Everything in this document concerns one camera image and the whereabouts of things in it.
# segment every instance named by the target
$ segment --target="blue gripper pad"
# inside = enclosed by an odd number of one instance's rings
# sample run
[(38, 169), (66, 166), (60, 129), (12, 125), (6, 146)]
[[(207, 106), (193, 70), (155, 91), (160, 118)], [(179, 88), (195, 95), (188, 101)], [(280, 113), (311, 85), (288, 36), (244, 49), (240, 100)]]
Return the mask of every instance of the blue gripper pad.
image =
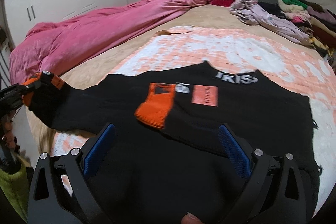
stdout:
[(83, 162), (83, 176), (85, 179), (97, 174), (98, 169), (103, 162), (106, 153), (114, 143), (116, 129), (113, 124), (108, 125), (105, 131), (100, 135), (90, 152), (86, 155)]
[(237, 175), (245, 179), (250, 178), (250, 160), (224, 125), (219, 127), (218, 138)]

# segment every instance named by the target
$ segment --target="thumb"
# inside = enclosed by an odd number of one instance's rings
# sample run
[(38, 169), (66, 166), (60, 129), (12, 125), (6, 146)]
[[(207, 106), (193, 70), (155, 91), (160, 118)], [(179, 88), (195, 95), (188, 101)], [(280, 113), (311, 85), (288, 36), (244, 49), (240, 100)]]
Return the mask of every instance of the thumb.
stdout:
[(202, 221), (200, 221), (196, 216), (194, 216), (191, 213), (188, 213), (185, 215), (182, 220), (181, 224), (203, 224)]

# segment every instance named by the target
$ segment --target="metal screw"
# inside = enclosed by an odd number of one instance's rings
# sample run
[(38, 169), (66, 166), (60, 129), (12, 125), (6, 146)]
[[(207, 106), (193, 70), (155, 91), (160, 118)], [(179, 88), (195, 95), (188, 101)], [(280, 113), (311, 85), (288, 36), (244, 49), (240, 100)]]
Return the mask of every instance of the metal screw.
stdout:
[(40, 158), (41, 158), (42, 160), (44, 160), (47, 156), (48, 156), (47, 153), (42, 153), (41, 156), (40, 156)]
[(254, 153), (257, 155), (257, 156), (262, 156), (264, 154), (264, 152), (261, 150), (261, 149), (256, 149), (254, 150)]
[(76, 156), (76, 155), (78, 155), (78, 153), (79, 153), (79, 149), (78, 148), (74, 148), (73, 150), (71, 150), (71, 155)]
[(287, 153), (286, 154), (286, 158), (288, 158), (289, 160), (294, 159), (293, 155), (291, 153)]

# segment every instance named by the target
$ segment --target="wardrobe handle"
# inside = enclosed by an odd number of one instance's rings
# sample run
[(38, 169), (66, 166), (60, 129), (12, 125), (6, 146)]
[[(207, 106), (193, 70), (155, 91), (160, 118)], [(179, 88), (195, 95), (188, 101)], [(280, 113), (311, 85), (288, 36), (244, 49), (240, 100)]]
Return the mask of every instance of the wardrobe handle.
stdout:
[(28, 13), (29, 21), (31, 21), (32, 18), (30, 17), (30, 13), (29, 13), (29, 9), (28, 8), (27, 8), (27, 13)]
[(31, 5), (31, 11), (33, 12), (33, 17), (36, 18), (36, 16), (35, 16), (35, 12), (34, 12), (34, 8), (33, 8), (32, 5)]

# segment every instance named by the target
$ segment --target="pink comforter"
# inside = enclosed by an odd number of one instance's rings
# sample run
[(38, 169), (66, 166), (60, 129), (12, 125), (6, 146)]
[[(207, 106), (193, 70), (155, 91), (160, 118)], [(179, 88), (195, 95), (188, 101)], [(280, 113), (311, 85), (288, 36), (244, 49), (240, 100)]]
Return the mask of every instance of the pink comforter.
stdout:
[(35, 72), (61, 75), (207, 0), (141, 0), (103, 8), (59, 23), (38, 23), (10, 55), (11, 83)]

